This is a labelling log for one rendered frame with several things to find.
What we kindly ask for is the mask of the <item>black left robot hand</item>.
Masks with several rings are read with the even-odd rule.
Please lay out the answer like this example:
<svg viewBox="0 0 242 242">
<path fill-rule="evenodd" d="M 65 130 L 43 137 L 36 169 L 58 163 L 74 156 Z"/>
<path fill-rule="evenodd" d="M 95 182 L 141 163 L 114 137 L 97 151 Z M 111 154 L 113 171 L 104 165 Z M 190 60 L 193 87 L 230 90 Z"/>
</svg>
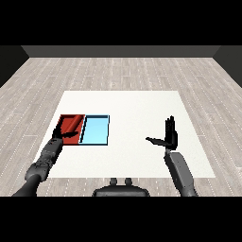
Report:
<svg viewBox="0 0 242 242">
<path fill-rule="evenodd" d="M 58 139 L 70 138 L 77 134 L 78 134 L 77 131 L 61 133 L 61 123 L 59 123 L 53 130 L 52 138 L 58 138 Z"/>
</svg>

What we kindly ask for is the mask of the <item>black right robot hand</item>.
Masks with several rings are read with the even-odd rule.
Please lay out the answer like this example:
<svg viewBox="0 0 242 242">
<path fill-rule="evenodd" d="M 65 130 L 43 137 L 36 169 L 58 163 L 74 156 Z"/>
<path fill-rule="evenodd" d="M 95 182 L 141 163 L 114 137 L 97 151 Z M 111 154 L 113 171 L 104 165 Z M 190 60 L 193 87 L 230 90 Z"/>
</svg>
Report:
<svg viewBox="0 0 242 242">
<path fill-rule="evenodd" d="M 165 137 L 164 139 L 150 138 L 147 140 L 153 145 L 163 146 L 170 150 L 175 150 L 178 147 L 178 133 L 175 130 L 175 119 L 170 116 L 165 120 Z"/>
</svg>

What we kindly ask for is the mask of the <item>red shallow open box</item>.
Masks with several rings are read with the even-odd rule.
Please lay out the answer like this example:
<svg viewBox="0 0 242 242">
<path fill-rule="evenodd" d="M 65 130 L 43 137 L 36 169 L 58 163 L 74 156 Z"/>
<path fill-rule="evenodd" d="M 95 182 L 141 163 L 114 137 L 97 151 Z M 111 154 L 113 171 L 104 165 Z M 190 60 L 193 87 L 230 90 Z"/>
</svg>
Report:
<svg viewBox="0 0 242 242">
<path fill-rule="evenodd" d="M 65 146 L 77 146 L 79 144 L 84 117 L 84 114 L 62 114 L 60 116 L 58 124 L 61 123 L 61 133 L 78 132 L 78 134 L 73 137 L 61 139 Z"/>
</svg>

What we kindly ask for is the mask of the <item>light blue shallow open box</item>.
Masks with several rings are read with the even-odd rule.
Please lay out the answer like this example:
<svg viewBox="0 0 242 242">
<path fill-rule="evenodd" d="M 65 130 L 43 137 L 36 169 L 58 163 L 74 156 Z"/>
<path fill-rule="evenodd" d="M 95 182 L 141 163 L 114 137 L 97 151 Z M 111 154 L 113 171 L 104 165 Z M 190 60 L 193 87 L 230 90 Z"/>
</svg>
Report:
<svg viewBox="0 0 242 242">
<path fill-rule="evenodd" d="M 106 146 L 109 139 L 110 117 L 107 114 L 85 116 L 79 144 L 81 146 Z"/>
</svg>

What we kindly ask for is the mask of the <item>dark grey robot body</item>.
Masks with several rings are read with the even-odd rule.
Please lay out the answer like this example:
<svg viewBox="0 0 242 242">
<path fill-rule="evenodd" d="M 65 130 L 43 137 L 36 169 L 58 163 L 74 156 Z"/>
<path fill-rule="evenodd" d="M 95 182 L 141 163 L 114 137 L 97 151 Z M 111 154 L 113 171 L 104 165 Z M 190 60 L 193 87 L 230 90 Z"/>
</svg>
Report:
<svg viewBox="0 0 242 242">
<path fill-rule="evenodd" d="M 149 197 L 149 192 L 145 188 L 134 186 L 131 178 L 125 178 L 124 185 L 118 185 L 117 178 L 111 178 L 108 186 L 93 192 L 93 197 Z"/>
</svg>

